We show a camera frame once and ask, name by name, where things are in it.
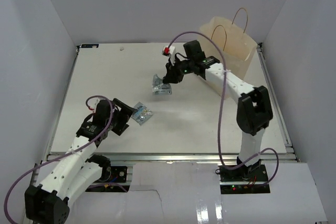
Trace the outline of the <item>blue silver snack packet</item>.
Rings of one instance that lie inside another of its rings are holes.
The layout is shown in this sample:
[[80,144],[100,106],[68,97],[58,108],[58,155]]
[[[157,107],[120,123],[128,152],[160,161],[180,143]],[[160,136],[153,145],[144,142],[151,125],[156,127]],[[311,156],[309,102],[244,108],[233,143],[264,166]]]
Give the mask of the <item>blue silver snack packet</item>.
[[132,118],[139,124],[143,125],[153,116],[153,111],[150,110],[146,105],[138,102],[135,106],[135,112],[132,114]]

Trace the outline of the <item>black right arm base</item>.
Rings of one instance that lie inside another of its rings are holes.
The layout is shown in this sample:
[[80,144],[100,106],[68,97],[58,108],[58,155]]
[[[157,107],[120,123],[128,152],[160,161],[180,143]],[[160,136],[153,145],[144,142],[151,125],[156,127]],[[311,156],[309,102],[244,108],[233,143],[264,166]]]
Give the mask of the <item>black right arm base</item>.
[[250,174],[243,175],[239,170],[225,170],[219,167],[215,170],[220,180],[222,195],[269,194],[270,186],[264,185],[268,181],[265,165]]

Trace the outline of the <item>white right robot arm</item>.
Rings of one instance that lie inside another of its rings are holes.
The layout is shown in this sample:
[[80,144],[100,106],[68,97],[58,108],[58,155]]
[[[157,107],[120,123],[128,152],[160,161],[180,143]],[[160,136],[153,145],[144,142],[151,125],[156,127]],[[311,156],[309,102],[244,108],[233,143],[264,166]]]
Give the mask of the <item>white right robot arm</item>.
[[227,93],[237,105],[236,122],[242,131],[240,152],[237,165],[221,166],[220,171],[235,173],[247,182],[256,175],[261,166],[259,158],[261,142],[269,122],[273,118],[268,89],[255,87],[228,70],[214,56],[206,56],[197,40],[183,45],[186,55],[179,60],[178,52],[173,46],[165,46],[162,55],[167,56],[166,75],[163,84],[177,84],[186,74],[195,74],[216,88]]

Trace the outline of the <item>silver foil snack packet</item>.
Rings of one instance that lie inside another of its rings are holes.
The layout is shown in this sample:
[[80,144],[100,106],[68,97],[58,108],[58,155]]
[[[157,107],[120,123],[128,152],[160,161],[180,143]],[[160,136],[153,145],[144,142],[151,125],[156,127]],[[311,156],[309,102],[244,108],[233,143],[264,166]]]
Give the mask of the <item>silver foil snack packet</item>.
[[172,88],[169,83],[163,83],[163,80],[155,74],[152,80],[153,95],[171,95]]

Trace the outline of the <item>beige paper bag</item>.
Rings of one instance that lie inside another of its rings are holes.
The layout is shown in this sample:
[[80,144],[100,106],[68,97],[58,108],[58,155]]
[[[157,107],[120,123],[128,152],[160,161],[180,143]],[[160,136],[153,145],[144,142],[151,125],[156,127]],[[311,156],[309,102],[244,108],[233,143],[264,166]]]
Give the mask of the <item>beige paper bag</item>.
[[199,32],[217,45],[223,53],[224,59],[221,58],[211,42],[203,36],[197,37],[207,57],[214,56],[220,62],[226,62],[226,69],[242,80],[245,78],[257,48],[257,43],[246,33],[246,28],[247,25],[240,28],[234,23],[234,20],[225,17],[213,17],[209,23],[200,27]]

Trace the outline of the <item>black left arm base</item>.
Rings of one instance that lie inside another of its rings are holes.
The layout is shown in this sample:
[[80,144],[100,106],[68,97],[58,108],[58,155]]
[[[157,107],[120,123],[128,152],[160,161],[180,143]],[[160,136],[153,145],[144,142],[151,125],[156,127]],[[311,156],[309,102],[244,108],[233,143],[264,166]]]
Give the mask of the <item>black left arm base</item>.
[[95,183],[125,183],[127,181],[126,166],[112,166],[109,158],[102,155],[92,155],[88,163],[96,163],[102,168],[101,176]]

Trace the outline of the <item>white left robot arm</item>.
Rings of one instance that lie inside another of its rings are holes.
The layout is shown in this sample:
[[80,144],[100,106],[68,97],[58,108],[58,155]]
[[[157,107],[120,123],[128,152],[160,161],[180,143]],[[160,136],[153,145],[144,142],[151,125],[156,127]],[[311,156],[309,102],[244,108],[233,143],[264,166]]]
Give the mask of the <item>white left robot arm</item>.
[[114,98],[96,97],[64,157],[24,194],[26,217],[36,223],[65,223],[76,199],[94,182],[110,178],[110,161],[95,154],[109,132],[120,136],[136,109]]

